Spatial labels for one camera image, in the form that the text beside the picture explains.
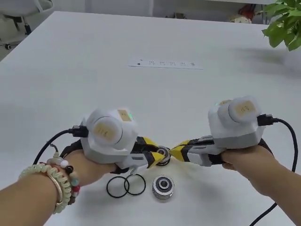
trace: metal part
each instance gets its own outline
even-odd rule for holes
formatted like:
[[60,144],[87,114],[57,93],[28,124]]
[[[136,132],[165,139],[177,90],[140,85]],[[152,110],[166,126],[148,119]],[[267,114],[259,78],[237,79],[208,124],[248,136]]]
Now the metal part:
[[152,183],[152,192],[158,199],[169,199],[174,193],[174,181],[164,175],[158,176]]
[[170,149],[168,147],[159,146],[159,149],[157,150],[157,152],[159,154],[164,155],[165,157],[161,162],[159,162],[157,164],[157,166],[166,166],[170,162],[171,155],[170,155],[169,151],[170,151]]

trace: ball bearing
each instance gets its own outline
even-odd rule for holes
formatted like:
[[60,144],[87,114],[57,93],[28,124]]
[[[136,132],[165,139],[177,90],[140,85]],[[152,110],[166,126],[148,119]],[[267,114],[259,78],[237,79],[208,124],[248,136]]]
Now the ball bearing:
[[157,164],[157,166],[166,166],[169,162],[170,162],[170,153],[169,153],[170,149],[168,147],[164,147],[164,146],[159,146],[159,149],[157,150],[157,152],[159,154],[164,155],[164,159],[159,162]]
[[153,181],[152,191],[158,199],[169,199],[174,193],[174,182],[164,175],[158,176]]

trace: bracelet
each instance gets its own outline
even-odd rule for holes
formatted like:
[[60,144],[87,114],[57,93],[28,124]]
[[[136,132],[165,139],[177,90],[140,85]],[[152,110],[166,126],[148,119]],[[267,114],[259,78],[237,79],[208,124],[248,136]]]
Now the bracelet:
[[52,159],[47,160],[47,164],[50,164],[53,167],[57,165],[65,170],[65,172],[70,178],[70,184],[71,184],[71,196],[68,205],[74,204],[76,197],[79,195],[80,186],[79,186],[78,174],[74,171],[73,166],[69,165],[69,162],[67,160],[64,160],[62,157],[59,157],[57,151],[55,152]]
[[34,173],[44,173],[54,183],[59,196],[53,214],[62,212],[71,199],[71,185],[68,182],[68,178],[65,177],[62,172],[59,172],[57,167],[46,164],[37,164],[24,169],[20,174],[19,179]]

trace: white table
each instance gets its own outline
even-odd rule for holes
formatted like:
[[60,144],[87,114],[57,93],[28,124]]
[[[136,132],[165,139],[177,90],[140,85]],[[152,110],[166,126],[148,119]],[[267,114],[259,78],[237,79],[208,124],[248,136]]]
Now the white table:
[[[215,102],[252,94],[265,113],[288,120],[300,135],[301,77],[282,66],[285,48],[269,47],[263,28],[55,12],[0,63],[0,188],[17,179],[50,137],[96,107],[129,106],[141,135],[174,146],[209,134],[207,111]],[[140,57],[199,61],[204,69],[127,66]],[[274,125],[264,138],[290,167],[288,130]],[[65,135],[56,144],[63,149],[71,141]],[[43,159],[52,153],[47,150]],[[167,203],[151,193],[160,174],[175,181],[174,197]],[[172,159],[143,176],[143,195],[117,200],[106,193],[112,175],[105,176],[83,188],[76,204],[46,225],[247,226],[272,204],[238,173],[221,166],[202,168]],[[277,208],[258,225],[293,224]]]

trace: orange sticker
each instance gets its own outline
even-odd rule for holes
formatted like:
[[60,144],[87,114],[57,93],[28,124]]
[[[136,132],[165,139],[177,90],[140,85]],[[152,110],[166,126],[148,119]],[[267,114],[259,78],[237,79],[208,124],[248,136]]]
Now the orange sticker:
[[95,126],[94,133],[109,142],[115,137],[115,130],[101,122]]
[[250,100],[247,100],[235,106],[235,111],[239,116],[244,116],[250,112],[255,112],[256,108]]
[[126,110],[118,110],[123,121],[132,121]]

